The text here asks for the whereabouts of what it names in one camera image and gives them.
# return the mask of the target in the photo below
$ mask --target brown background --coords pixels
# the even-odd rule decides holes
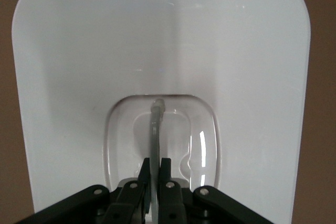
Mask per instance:
[[[0,0],[0,223],[33,213],[20,122],[11,24]],[[311,48],[293,223],[336,223],[336,0],[305,0]]]

